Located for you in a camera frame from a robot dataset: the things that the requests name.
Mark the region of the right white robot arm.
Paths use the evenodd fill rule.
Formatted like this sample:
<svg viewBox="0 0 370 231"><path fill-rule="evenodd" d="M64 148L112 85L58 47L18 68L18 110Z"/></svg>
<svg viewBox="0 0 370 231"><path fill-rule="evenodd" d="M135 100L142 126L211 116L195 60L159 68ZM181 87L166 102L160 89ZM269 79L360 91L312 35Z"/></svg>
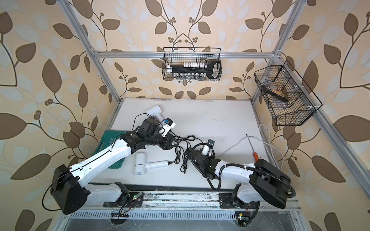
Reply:
<svg viewBox="0 0 370 231"><path fill-rule="evenodd" d="M290 177L264 159L257 158L251 164L228 163L215 157L211 143L194 146L189 150L188 158L215 192L221 190L223 180L238 182L226 199L226 203L234 207L267 202L285 209L287 200L296 196Z"/></svg>

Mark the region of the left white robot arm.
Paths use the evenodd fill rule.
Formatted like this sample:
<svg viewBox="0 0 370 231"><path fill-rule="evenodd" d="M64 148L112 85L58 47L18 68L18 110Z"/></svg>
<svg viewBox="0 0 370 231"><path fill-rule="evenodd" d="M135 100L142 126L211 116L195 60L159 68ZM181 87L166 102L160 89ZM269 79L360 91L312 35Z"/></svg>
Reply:
<svg viewBox="0 0 370 231"><path fill-rule="evenodd" d="M91 180L117 161L147 145L171 150L178 145L176 139L169 134L174 127L175 123L170 118L157 121L150 116L141 126L120 134L113 144L89 159L70 167L59 166L54 171L52 183L47 190L65 215L76 212L86 203L117 202L124 192L121 183L94 188L90 185Z"/></svg>

